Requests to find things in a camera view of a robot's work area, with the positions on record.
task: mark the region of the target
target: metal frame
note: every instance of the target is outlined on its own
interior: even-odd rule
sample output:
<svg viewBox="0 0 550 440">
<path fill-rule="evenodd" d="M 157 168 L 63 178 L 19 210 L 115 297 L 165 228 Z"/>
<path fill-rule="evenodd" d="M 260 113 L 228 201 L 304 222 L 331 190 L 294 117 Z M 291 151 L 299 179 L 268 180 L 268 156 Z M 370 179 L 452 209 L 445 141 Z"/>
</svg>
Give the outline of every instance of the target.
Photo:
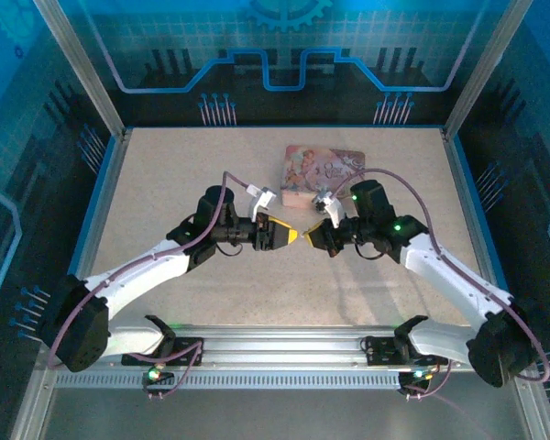
<svg viewBox="0 0 550 440">
<path fill-rule="evenodd" d="M 125 126 L 61 5 L 57 0 L 33 1 L 108 130 L 120 139 Z"/>
<path fill-rule="evenodd" d="M 452 113 L 446 120 L 446 138 L 452 139 L 467 118 L 468 113 L 479 98 L 483 87 L 499 64 L 503 52 L 512 41 L 515 31 L 521 25 L 533 0 L 511 0 L 503 13 L 483 54 L 470 75 L 467 84 L 458 97 Z"/>
<path fill-rule="evenodd" d="M 489 247 L 481 234 L 480 221 L 471 197 L 472 190 L 465 180 L 461 158 L 457 155 L 452 139 L 501 59 L 502 53 L 522 22 L 531 3 L 532 0 L 511 1 L 445 126 L 446 154 L 450 159 L 481 274 L 489 281 L 496 280 L 496 270 L 490 262 Z M 86 246 L 80 252 L 74 268 L 78 275 L 85 275 L 90 271 L 94 262 L 95 250 L 102 234 L 102 227 L 122 166 L 127 146 L 123 137 L 125 128 L 57 0 L 35 0 L 35 4 L 109 130 L 117 140 L 121 141 L 121 147 L 111 156 L 109 166 L 104 170 L 102 191 L 99 194 L 86 235 L 89 239 L 86 238 Z M 243 377 L 249 377 L 245 375 L 250 374 L 250 377 L 256 378 L 258 375 L 262 375 L 261 377 L 281 375 L 283 371 L 291 372 L 294 377 L 300 373 L 309 373 L 314 377 L 350 378 L 355 375 L 362 377 L 359 374 L 365 370 L 370 377 L 381 375 L 381 377 L 387 378 L 389 383 L 384 386 L 391 387 L 394 386 L 395 374 L 400 370 L 397 366 L 394 369 L 391 367 L 366 368 L 364 356 L 359 352 L 358 343 L 362 336 L 390 335 L 391 330 L 385 327 L 301 327 L 294 329 L 182 327 L 177 329 L 177 332 L 206 338 L 205 348 L 207 351 L 204 352 L 203 365 L 198 370 L 199 372 L 192 375 L 191 378 L 191 386 L 194 388 L 198 385 L 207 388 L 208 383 L 204 382 L 204 375 L 206 378 L 214 377 L 214 379 L 206 380 L 218 381 L 221 379 L 216 379 L 217 377 L 232 377 L 235 374 L 240 376 L 241 372 L 245 372 Z M 16 419 L 11 436 L 13 439 L 39 438 L 47 417 L 54 386 L 62 388 L 97 386 L 101 388 L 105 385 L 110 387 L 114 385 L 115 381 L 122 381 L 124 377 L 129 382 L 129 387 L 134 387 L 137 380 L 135 378 L 141 374 L 140 368 L 118 366 L 119 359 L 117 358 L 115 361 L 109 360 L 107 363 L 96 364 L 93 370 L 84 373 L 86 378 L 84 380 L 80 379 L 81 376 L 76 376 L 78 379 L 70 379 L 63 371 L 46 370 L 46 353 L 46 348 L 42 347 Z M 456 366 L 456 369 L 468 370 L 468 367 Z M 98 383 L 103 378 L 106 384 Z M 350 382 L 351 380 L 343 381 L 341 386 L 352 386 Z M 229 382 L 229 384 L 238 386 L 235 382 Z M 282 384 L 273 383 L 272 386 L 281 387 Z M 321 386 L 330 388 L 332 384 L 324 385 L 323 383 Z M 216 384 L 213 383 L 211 387 L 216 388 Z M 527 385 L 516 380 L 516 388 L 532 437 L 550 439 L 550 405 L 545 398 L 543 387 Z"/>
</svg>

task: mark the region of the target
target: cable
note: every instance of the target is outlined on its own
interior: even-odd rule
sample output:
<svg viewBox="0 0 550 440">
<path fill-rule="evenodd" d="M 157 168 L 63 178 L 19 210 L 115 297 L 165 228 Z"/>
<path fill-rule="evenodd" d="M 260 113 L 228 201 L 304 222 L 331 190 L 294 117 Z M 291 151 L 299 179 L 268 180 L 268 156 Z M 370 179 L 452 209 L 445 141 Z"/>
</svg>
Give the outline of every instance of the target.
<svg viewBox="0 0 550 440">
<path fill-rule="evenodd" d="M 248 188 L 248 185 L 246 183 L 242 182 L 240 179 L 236 178 L 235 176 L 230 174 L 228 171 L 224 171 L 224 174 L 222 175 L 222 187 L 220 188 L 220 195 L 218 197 L 217 206 L 222 206 L 222 203 L 224 202 L 224 198 L 226 196 L 226 178 L 232 179 L 234 182 L 236 182 L 239 185 L 243 186 L 245 189 Z M 138 265 L 140 265 L 144 262 L 147 262 L 147 261 L 150 261 L 150 260 L 156 261 L 157 259 L 167 257 L 169 255 L 177 255 L 177 254 L 182 253 L 184 250 L 189 249 L 189 248 L 197 245 L 210 233 L 210 231 L 212 231 L 212 228 L 214 227 L 214 225 L 218 221 L 218 216 L 219 215 L 220 215 L 220 210 L 216 209 L 214 211 L 214 215 L 212 216 L 212 220 L 210 221 L 210 224 L 205 228 L 205 230 L 199 236 L 197 236 L 195 239 L 193 239 L 189 243 L 187 243 L 185 245 L 182 245 L 182 246 L 174 247 L 172 249 L 164 250 L 164 251 L 159 252 L 157 254 L 149 254 L 149 255 L 146 255 L 145 257 L 138 258 L 138 259 L 126 264 L 122 268 L 118 269 L 116 272 L 112 273 L 106 280 L 103 280 L 102 282 L 100 282 L 100 284 L 98 284 L 95 288 L 93 288 L 92 291 L 90 291 L 87 295 L 85 295 L 85 297 L 83 297 L 83 299 L 80 302 L 78 302 L 78 304 L 75 306 L 75 308 L 67 316 L 67 318 L 65 319 L 65 322 L 61 326 L 60 331 L 57 333 L 57 336 L 55 336 L 55 339 L 53 340 L 53 344 L 52 344 L 52 346 L 49 350 L 49 357 L 47 359 L 48 368 L 49 369 L 54 369 L 55 368 L 55 357 L 56 357 L 57 349 L 59 348 L 59 345 L 61 344 L 61 340 L 63 339 L 63 337 L 65 336 L 65 334 L 69 330 L 70 325 L 72 324 L 72 322 L 76 318 L 76 316 L 79 314 L 79 312 L 82 310 L 82 308 L 96 294 L 98 294 L 103 289 L 105 289 L 107 286 L 109 286 L 110 283 L 114 282 L 118 277 L 120 277 L 121 275 L 123 275 L 127 271 L 135 268 L 136 266 L 138 266 Z"/>
<path fill-rule="evenodd" d="M 358 248 L 357 243 L 355 243 L 355 250 L 357 251 L 359 257 L 361 257 L 362 259 L 367 259 L 368 261 L 375 261 L 376 259 L 380 259 L 381 257 L 383 257 L 385 255 L 384 252 L 380 252 L 375 257 L 365 257 L 363 254 L 360 253 L 360 249 Z"/>
<path fill-rule="evenodd" d="M 441 402 L 444 402 L 446 403 L 447 405 L 449 405 L 450 407 L 454 408 L 455 410 L 457 410 L 459 413 L 461 413 L 462 415 L 464 415 L 465 417 L 467 417 L 469 419 L 470 422 L 473 423 L 474 427 L 479 430 L 481 433 L 483 433 L 487 439 L 489 440 L 492 440 L 494 437 L 490 434 L 489 431 L 487 431 L 485 428 L 483 428 L 479 422 L 477 422 L 468 412 L 466 412 L 465 410 L 463 410 L 461 407 L 459 407 L 457 404 L 455 404 L 453 401 L 450 401 L 449 399 L 447 399 L 446 397 L 443 397 L 441 396 L 440 394 L 424 394 L 425 393 L 425 390 L 423 388 L 420 388 L 420 387 L 415 387 L 413 385 L 406 385 L 405 388 L 408 388 L 410 390 L 414 390 L 414 391 L 418 391 L 420 392 L 421 394 L 415 394 L 415 396 L 418 396 L 418 398 L 421 400 L 422 397 L 425 396 L 432 396 L 434 397 L 435 399 L 438 399 L 439 401 Z"/>
<path fill-rule="evenodd" d="M 228 252 L 225 252 L 221 247 L 220 245 L 218 245 L 216 243 L 216 248 L 218 249 L 218 252 L 220 252 L 222 255 L 224 255 L 225 257 L 237 257 L 240 255 L 240 253 L 242 252 L 242 243 L 238 243 L 238 251 L 235 252 L 234 254 L 229 254 Z"/>
<path fill-rule="evenodd" d="M 186 355 L 187 353 L 189 353 L 193 349 L 195 349 L 195 353 L 193 353 L 192 359 L 190 359 L 190 363 L 189 363 L 187 369 L 183 372 L 183 375 L 181 376 L 180 380 L 175 384 L 175 386 L 173 388 L 171 388 L 170 390 L 166 390 L 166 391 L 165 390 L 160 390 L 157 393 L 157 395 L 153 394 L 152 392 L 149 392 L 148 396 L 149 396 L 150 399 L 155 398 L 155 397 L 159 398 L 159 399 L 162 399 L 164 397 L 167 397 L 167 396 L 173 394 L 177 389 L 180 388 L 180 386 L 185 382 L 185 379 L 190 374 L 190 372 L 192 370 L 192 367 L 193 367 L 193 364 L 195 363 L 195 360 L 200 355 L 200 353 L 202 353 L 202 342 L 196 342 L 195 344 L 191 344 L 190 346 L 183 349 L 179 353 L 175 353 L 173 355 L 170 355 L 170 356 L 164 358 L 164 359 L 168 359 L 168 360 L 160 360 L 160 359 L 154 359 L 152 357 L 145 357 L 145 356 L 139 355 L 137 353 L 130 353 L 129 354 L 129 356 L 132 356 L 133 358 L 136 358 L 136 359 L 139 359 L 139 360 L 153 359 L 153 360 L 149 360 L 149 361 L 157 362 L 157 363 L 164 363 L 164 362 L 169 362 L 170 360 L 174 360 L 175 358 L 180 358 L 181 356 Z"/>
<path fill-rule="evenodd" d="M 436 394 L 437 392 L 439 392 L 442 387 L 444 387 L 444 385 L 446 384 L 446 381 L 448 380 L 448 378 L 450 377 L 450 373 L 452 372 L 452 361 L 451 360 L 448 360 L 448 367 L 446 368 L 446 374 L 444 376 L 444 378 L 442 379 L 442 381 L 438 384 L 438 386 L 436 388 L 434 388 L 433 390 L 431 391 L 424 391 L 423 394 L 419 397 L 419 399 L 423 399 L 423 398 L 426 398 L 426 397 L 429 397 L 429 396 L 432 396 L 434 394 Z"/>
<path fill-rule="evenodd" d="M 434 227 L 432 226 L 432 218 L 430 217 L 430 212 L 428 211 L 427 206 L 424 203 L 424 200 L 420 196 L 420 194 L 411 186 L 410 183 L 408 183 L 402 176 L 389 171 L 384 170 L 383 168 L 367 168 L 364 170 L 359 170 L 349 176 L 347 176 L 338 187 L 335 189 L 335 191 L 332 193 L 331 198 L 334 198 L 338 195 L 340 191 L 345 187 L 345 185 L 354 179 L 355 177 L 358 177 L 360 175 L 366 174 L 368 172 L 377 172 L 379 174 L 385 174 L 387 176 L 392 177 L 393 179 L 400 182 L 403 186 L 405 186 L 410 193 L 412 193 L 413 197 L 415 197 L 415 200 L 418 202 L 420 207 L 423 211 L 423 216 L 425 217 L 425 222 L 428 227 L 428 232 L 430 235 L 430 241 L 432 242 L 432 246 L 434 246 L 436 255 L 440 257 L 443 262 L 451 269 L 453 270 L 459 277 L 461 277 L 463 280 L 468 282 L 470 285 L 475 287 L 479 292 L 483 293 L 488 299 L 496 303 L 499 307 L 501 307 L 511 318 L 517 323 L 517 325 L 523 330 L 523 332 L 528 336 L 530 341 L 532 342 L 533 347 L 538 353 L 538 356 L 542 360 L 542 365 L 544 368 L 544 374 L 537 378 L 531 378 L 529 376 L 525 376 L 523 374 L 518 374 L 517 377 L 523 380 L 528 380 L 530 382 L 546 382 L 548 379 L 550 379 L 550 361 L 548 360 L 548 357 L 546 356 L 544 349 L 542 348 L 542 344 L 540 344 L 540 341 L 535 336 L 534 332 L 532 332 L 532 329 L 528 326 L 528 324 L 525 323 L 525 321 L 518 315 L 508 304 L 506 304 L 504 301 L 502 301 L 500 298 L 498 298 L 495 295 L 492 295 L 490 290 L 487 289 L 485 286 L 480 284 L 479 282 L 473 280 L 471 277 L 469 277 L 465 271 L 463 271 L 457 264 L 452 262 L 447 256 L 445 256 L 441 250 L 440 246 L 438 245 L 438 240 L 436 239 L 435 233 L 434 233 Z"/>
</svg>

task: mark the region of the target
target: blue frame edge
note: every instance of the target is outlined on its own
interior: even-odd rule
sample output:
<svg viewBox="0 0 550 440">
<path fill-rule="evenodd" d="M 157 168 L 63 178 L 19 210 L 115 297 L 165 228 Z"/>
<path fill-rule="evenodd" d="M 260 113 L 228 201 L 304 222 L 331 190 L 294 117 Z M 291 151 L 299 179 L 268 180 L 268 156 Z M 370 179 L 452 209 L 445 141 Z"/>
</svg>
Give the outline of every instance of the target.
<svg viewBox="0 0 550 440">
<path fill-rule="evenodd" d="M 467 182 L 468 192 L 470 193 L 470 198 L 473 202 L 473 208 L 477 213 L 478 225 L 480 228 L 480 233 L 485 238 L 485 244 L 487 245 L 487 251 L 489 252 L 489 259 L 493 267 L 493 272 L 495 273 L 495 278 L 497 279 L 497 285 L 500 289 L 509 291 L 507 281 L 505 280 L 505 275 L 503 274 L 503 267 L 501 266 L 501 261 L 499 260 L 499 255 L 497 254 L 497 249 L 495 248 L 495 243 L 493 242 L 493 236 L 489 229 L 489 224 L 487 223 L 487 216 L 480 204 L 479 193 L 477 192 L 477 187 L 473 181 L 472 173 L 470 172 L 470 167 L 468 166 L 467 156 L 465 151 L 462 148 L 462 143 L 460 142 L 460 137 L 456 135 L 454 137 L 454 145 L 456 148 L 456 154 L 460 160 L 460 165 L 464 173 L 465 181 Z"/>
<path fill-rule="evenodd" d="M 85 213 L 85 217 L 83 218 L 80 236 L 77 239 L 75 250 L 73 251 L 73 255 L 71 257 L 70 266 L 67 270 L 67 273 L 69 274 L 75 274 L 79 269 L 83 247 L 85 246 L 85 242 L 87 240 L 92 221 L 94 220 L 95 207 L 98 205 L 98 199 L 100 197 L 100 193 L 102 192 L 102 188 L 104 187 L 104 180 L 106 174 L 108 173 L 108 166 L 110 165 L 110 159 L 112 158 L 112 154 L 116 148 L 116 145 L 117 140 L 113 136 L 111 136 L 106 147 L 106 153 L 104 154 L 104 160 L 102 161 L 100 172 L 98 173 L 95 185 L 93 186 L 92 197 L 90 197 L 88 209 Z"/>
</svg>

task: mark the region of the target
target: green led light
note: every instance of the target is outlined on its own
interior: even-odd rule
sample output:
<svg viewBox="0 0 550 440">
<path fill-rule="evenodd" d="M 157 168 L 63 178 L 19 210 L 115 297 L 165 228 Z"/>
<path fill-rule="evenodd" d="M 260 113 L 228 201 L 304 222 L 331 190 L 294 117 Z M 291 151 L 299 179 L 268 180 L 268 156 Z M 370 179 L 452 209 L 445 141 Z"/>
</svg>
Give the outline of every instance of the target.
<svg viewBox="0 0 550 440">
<path fill-rule="evenodd" d="M 158 369 L 152 369 L 148 372 L 148 378 L 150 380 L 157 380 L 161 377 L 161 372 Z"/>
</svg>

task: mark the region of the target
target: glass panel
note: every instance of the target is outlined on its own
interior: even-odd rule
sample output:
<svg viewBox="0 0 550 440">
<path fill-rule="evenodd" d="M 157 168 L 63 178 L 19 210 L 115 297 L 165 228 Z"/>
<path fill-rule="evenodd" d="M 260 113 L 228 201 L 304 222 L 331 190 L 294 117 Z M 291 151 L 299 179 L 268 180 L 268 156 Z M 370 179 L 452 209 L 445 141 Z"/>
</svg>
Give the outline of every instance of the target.
<svg viewBox="0 0 550 440">
<path fill-rule="evenodd" d="M 64 2 L 125 124 L 138 127 L 443 124 L 506 5 Z"/>
<path fill-rule="evenodd" d="M 459 136 L 510 290 L 539 304 L 550 350 L 550 0 L 533 2 Z"/>
<path fill-rule="evenodd" d="M 1 439 L 39 349 L 40 309 L 21 289 L 49 292 L 67 272 L 102 160 L 95 139 L 107 144 L 105 125 L 32 2 L 0 1 L 0 193 L 22 231 L 0 204 Z"/>
</svg>

